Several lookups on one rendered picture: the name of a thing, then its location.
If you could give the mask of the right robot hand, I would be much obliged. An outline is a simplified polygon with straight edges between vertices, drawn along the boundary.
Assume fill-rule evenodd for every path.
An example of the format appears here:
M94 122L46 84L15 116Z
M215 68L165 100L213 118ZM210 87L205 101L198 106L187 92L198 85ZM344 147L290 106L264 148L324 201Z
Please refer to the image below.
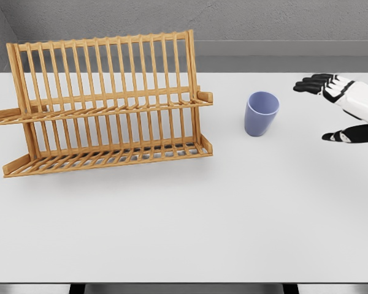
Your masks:
M365 122L363 125L326 133L322 136L323 140L368 143L368 84L337 74L317 73L296 82L293 90L321 95L345 113Z

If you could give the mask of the lavender plastic cup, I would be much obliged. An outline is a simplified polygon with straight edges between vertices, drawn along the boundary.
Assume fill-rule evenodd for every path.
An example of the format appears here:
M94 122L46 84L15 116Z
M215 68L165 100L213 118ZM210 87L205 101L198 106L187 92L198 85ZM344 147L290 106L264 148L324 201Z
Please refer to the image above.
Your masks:
M271 93L259 91L247 100L244 127L248 135L262 136L269 128L280 108L279 100Z

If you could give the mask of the wooden two-tier dish rack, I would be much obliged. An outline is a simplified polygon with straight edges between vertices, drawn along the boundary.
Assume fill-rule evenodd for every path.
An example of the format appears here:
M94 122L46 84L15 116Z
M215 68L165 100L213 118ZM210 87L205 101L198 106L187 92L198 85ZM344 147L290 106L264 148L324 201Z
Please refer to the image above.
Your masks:
M196 76L192 30L8 43L27 153L6 178L207 157L199 109L213 104Z

